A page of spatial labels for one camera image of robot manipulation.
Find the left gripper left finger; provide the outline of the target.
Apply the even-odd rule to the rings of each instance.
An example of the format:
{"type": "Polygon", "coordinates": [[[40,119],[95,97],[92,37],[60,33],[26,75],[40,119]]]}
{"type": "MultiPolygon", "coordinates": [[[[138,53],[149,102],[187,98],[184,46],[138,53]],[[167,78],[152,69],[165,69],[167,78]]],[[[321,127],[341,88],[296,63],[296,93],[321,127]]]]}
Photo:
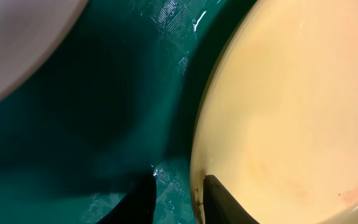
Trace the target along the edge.
{"type": "Polygon", "coordinates": [[[96,224],[153,224],[156,200],[156,179],[149,173],[96,224]]]}

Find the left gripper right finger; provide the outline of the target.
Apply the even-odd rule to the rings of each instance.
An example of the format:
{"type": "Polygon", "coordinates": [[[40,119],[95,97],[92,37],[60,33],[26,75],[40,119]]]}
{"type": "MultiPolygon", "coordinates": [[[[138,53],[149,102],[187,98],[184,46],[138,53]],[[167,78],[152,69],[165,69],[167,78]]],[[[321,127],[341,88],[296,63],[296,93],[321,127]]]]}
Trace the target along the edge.
{"type": "Polygon", "coordinates": [[[203,180],[205,224],[259,224],[214,175],[203,180]]]}

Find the yellow plate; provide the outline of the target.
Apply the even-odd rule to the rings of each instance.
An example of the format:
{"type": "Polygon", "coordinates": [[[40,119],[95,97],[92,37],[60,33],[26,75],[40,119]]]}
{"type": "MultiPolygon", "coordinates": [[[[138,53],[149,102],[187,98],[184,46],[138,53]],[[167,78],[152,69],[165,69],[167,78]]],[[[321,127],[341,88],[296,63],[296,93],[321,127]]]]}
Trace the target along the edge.
{"type": "Polygon", "coordinates": [[[358,0],[257,1],[211,74],[190,166],[258,223],[358,223],[358,0]]]}

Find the small white stained plate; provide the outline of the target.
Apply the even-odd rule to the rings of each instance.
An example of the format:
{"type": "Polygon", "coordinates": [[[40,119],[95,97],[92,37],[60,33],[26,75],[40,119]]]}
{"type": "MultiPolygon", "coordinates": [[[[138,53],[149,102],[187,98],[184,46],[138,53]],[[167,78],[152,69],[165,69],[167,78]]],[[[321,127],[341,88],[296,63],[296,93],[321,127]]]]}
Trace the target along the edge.
{"type": "Polygon", "coordinates": [[[49,58],[86,4],[87,0],[0,0],[0,101],[49,58]]]}

